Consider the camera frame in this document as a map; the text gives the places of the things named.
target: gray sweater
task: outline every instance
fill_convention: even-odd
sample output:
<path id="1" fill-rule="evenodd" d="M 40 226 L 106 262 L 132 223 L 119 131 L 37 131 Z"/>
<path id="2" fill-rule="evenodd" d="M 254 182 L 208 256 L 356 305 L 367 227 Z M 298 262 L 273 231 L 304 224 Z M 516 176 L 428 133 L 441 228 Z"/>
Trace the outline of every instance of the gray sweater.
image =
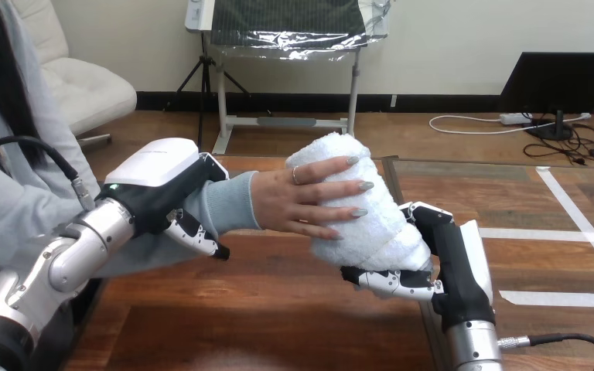
<path id="1" fill-rule="evenodd" d="M 0 7 L 41 139 L 55 147 L 79 172 L 92 195 L 97 195 L 97 180 L 43 79 L 23 21 L 9 0 L 0 0 Z M 8 135 L 12 132 L 0 115 L 0 137 Z M 0 170 L 0 267 L 29 269 L 43 248 L 32 243 L 31 237 L 69 221 L 81 207 L 69 181 L 50 158 L 46 157 L 45 165 L 32 168 L 18 145 L 6 145 L 5 152 L 4 165 L 12 177 Z M 249 172 L 228 181 L 207 183 L 186 200 L 185 210 L 216 236 L 228 230 L 258 229 L 251 205 L 252 176 Z M 195 254 L 168 237 L 144 235 L 122 247 L 97 276 L 143 271 L 192 257 Z"/>

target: tripod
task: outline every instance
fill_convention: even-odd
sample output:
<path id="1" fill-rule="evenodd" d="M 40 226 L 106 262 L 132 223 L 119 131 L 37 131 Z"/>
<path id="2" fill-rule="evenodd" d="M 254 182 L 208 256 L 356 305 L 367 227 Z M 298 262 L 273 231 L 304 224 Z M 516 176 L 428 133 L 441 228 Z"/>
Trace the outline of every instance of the tripod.
<path id="1" fill-rule="evenodd" d="M 201 151 L 202 135 L 203 135 L 202 131 L 203 131 L 204 102 L 205 102 L 206 98 L 208 96 L 210 96 L 210 66 L 217 67 L 217 64 L 215 63 L 215 60 L 213 59 L 213 57 L 208 55 L 208 48 L 206 45 L 206 37 L 204 36 L 203 32 L 201 32 L 201 56 L 199 57 L 199 62 L 197 62 L 196 65 L 194 66 L 194 68 L 190 71 L 190 73 L 188 74 L 188 77 L 186 77 L 186 79 L 181 84 L 181 87 L 179 87 L 179 89 L 176 91 L 176 93 L 174 93 L 174 96 L 172 97 L 172 99 L 169 102 L 167 102 L 167 105 L 165 106 L 163 111 L 167 111 L 169 109 L 169 107 L 172 106 L 172 104 L 174 104 L 179 99 L 179 94 L 181 93 L 183 88 L 186 87 L 186 84 L 188 84 L 188 81 L 190 81 L 190 79 L 193 78 L 194 74 L 196 73 L 196 71 L 199 69 L 200 66 L 202 67 L 202 70 L 201 70 L 201 94 L 200 94 L 200 98 L 199 98 L 199 134 L 197 135 L 196 146 Z M 240 85 L 240 83 L 238 83 L 227 71 L 224 71 L 224 76 L 227 79 L 229 79 L 229 81 L 232 82 L 238 89 L 240 89 L 244 93 L 245 97 L 250 96 L 249 92 L 242 85 Z"/>

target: black baseboard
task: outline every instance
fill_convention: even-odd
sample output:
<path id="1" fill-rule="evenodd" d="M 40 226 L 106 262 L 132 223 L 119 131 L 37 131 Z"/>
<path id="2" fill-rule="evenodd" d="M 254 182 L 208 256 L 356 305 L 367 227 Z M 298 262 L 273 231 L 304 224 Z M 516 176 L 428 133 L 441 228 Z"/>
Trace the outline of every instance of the black baseboard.
<path id="1" fill-rule="evenodd" d="M 161 111 L 173 92 L 138 92 L 141 111 Z M 391 107 L 390 94 L 359 94 L 357 112 L 405 113 L 479 113 L 499 112 L 498 95 L 398 95 Z M 347 112 L 348 94 L 252 94 L 227 93 L 227 110 L 235 112 Z M 200 93 L 182 92 L 168 111 L 199 111 Z M 204 102 L 206 112 L 217 112 L 217 95 L 211 93 Z"/>

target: power strip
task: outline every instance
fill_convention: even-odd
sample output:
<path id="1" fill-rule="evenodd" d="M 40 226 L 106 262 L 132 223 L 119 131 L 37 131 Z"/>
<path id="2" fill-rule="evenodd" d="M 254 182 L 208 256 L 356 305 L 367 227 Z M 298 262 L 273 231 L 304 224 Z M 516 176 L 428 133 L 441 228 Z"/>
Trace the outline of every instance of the power strip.
<path id="1" fill-rule="evenodd" d="M 500 122 L 502 125 L 522 125 L 531 123 L 531 119 L 526 118 L 523 114 L 501 114 Z"/>

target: finger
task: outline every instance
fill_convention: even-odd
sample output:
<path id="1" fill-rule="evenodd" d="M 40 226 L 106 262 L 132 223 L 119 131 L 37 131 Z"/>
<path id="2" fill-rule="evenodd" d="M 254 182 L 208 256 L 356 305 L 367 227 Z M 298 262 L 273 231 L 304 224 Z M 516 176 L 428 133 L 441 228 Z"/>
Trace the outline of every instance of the finger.
<path id="1" fill-rule="evenodd" d="M 299 184 L 317 183 L 329 175 L 344 172 L 357 162 L 359 162 L 359 158 L 356 156 L 340 156 L 298 166 L 295 170 L 295 179 L 299 182 Z"/>
<path id="2" fill-rule="evenodd" d="M 342 240 L 340 234 L 331 228 L 314 226 L 312 224 L 301 222 L 287 222 L 285 231 L 302 234 L 308 237 L 322 238 L 323 240 Z"/>
<path id="3" fill-rule="evenodd" d="M 328 199 L 359 195 L 373 187 L 374 183 L 362 180 L 317 183 L 295 187 L 295 196 L 298 203 L 317 203 Z"/>
<path id="4" fill-rule="evenodd" d="M 294 205 L 289 215 L 293 220 L 307 220 L 311 224 L 320 224 L 338 220 L 355 220 L 367 215 L 367 210 L 357 207 Z"/>

